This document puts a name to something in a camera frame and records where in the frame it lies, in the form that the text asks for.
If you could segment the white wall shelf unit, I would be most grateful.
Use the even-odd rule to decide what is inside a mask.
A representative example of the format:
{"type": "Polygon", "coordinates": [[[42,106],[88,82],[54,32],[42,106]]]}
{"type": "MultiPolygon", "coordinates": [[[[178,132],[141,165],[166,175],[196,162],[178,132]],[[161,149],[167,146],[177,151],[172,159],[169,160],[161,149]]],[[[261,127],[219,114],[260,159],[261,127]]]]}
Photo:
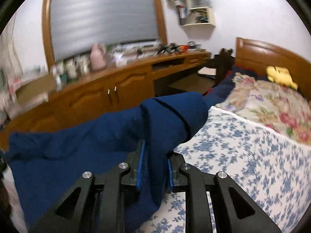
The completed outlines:
{"type": "Polygon", "coordinates": [[[176,7],[179,24],[183,27],[210,25],[215,26],[215,13],[212,0],[167,0],[176,7]]]}

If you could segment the red basket on desk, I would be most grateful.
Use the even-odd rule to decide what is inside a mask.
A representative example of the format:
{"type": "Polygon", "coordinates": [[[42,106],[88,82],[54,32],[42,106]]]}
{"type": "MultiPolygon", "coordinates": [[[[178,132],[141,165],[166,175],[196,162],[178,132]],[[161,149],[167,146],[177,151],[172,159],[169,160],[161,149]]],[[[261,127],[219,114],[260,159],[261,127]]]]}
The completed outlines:
{"type": "Polygon", "coordinates": [[[181,53],[186,53],[189,49],[188,45],[180,45],[178,46],[178,49],[180,50],[181,53]]]}

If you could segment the dark wooden chair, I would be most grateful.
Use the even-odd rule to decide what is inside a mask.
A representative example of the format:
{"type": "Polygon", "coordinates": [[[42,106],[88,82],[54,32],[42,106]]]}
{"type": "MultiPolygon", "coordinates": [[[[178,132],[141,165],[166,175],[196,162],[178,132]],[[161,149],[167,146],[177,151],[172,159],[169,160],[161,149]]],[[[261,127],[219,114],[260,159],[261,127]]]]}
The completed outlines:
{"type": "Polygon", "coordinates": [[[226,74],[232,70],[235,63],[235,57],[232,56],[233,49],[222,48],[219,54],[215,54],[214,58],[204,62],[202,69],[197,71],[201,77],[214,81],[214,87],[219,85],[226,77],[226,74]]]}

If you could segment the navy blue suit jacket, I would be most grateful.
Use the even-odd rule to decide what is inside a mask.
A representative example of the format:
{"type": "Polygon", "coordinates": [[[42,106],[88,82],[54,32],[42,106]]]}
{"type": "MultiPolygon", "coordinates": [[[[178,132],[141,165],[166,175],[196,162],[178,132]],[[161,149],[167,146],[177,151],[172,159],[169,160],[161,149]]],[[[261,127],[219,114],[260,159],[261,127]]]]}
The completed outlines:
{"type": "Polygon", "coordinates": [[[108,172],[144,140],[140,197],[125,210],[125,230],[134,232],[161,206],[167,154],[202,128],[208,109],[199,93],[188,92],[150,98],[55,133],[12,133],[7,158],[27,226],[34,226],[83,172],[108,172]]]}

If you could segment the yellow Pikachu plush toy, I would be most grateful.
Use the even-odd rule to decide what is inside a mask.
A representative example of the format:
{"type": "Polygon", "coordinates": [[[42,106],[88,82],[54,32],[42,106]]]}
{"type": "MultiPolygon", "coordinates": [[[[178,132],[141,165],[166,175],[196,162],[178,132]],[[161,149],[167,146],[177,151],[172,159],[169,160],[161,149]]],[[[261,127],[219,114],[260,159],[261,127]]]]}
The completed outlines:
{"type": "Polygon", "coordinates": [[[288,69],[277,66],[268,66],[266,68],[266,73],[268,81],[289,87],[293,90],[298,90],[298,85],[293,82],[288,69]]]}

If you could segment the wooden bed headboard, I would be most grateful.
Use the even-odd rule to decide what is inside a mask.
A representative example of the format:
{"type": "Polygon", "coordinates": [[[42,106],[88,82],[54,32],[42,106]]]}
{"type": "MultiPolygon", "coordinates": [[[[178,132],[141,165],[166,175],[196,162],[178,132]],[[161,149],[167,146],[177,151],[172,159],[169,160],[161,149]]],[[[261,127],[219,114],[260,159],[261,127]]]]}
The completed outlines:
{"type": "Polygon", "coordinates": [[[310,62],[287,49],[253,39],[236,38],[235,65],[266,75],[266,67],[278,66],[289,70],[303,97],[310,100],[310,62]]]}

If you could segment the pink floral quilt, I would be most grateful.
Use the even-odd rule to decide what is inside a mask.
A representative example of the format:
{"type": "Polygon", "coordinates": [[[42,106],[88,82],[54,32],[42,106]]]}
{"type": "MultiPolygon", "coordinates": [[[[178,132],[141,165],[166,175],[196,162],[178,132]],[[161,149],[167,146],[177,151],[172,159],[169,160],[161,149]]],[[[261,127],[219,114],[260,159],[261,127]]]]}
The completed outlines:
{"type": "Polygon", "coordinates": [[[310,145],[310,102],[291,88],[235,73],[234,88],[216,107],[310,145]]]}

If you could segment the grey window blind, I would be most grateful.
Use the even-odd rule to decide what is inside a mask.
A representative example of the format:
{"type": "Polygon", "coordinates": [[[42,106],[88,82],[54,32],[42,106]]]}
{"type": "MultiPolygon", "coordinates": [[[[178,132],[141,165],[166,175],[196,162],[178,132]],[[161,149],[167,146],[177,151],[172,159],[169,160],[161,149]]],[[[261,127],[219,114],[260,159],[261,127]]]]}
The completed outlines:
{"type": "Polygon", "coordinates": [[[154,0],[51,0],[56,61],[87,52],[96,43],[159,39],[154,0]]]}

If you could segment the long wooden desk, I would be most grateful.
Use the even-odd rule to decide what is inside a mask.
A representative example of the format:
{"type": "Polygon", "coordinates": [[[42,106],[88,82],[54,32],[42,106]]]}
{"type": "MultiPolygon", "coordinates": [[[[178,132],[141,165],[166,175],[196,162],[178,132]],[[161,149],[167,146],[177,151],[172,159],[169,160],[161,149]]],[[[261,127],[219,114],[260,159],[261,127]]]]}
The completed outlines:
{"type": "Polygon", "coordinates": [[[156,55],[82,77],[53,93],[48,102],[10,121],[1,131],[1,148],[8,149],[9,135],[16,131],[55,132],[93,120],[103,113],[138,106],[154,97],[157,79],[200,67],[210,58],[210,52],[156,55]]]}

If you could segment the blue floral white bedsheet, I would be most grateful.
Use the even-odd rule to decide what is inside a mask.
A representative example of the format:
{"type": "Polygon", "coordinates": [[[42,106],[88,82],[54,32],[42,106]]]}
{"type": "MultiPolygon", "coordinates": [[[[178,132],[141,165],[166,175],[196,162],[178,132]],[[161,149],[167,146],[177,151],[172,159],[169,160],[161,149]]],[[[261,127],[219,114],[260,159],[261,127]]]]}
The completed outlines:
{"type": "Polygon", "coordinates": [[[202,129],[175,151],[201,171],[226,172],[282,232],[310,204],[310,135],[301,129],[282,134],[212,107],[202,129]]]}

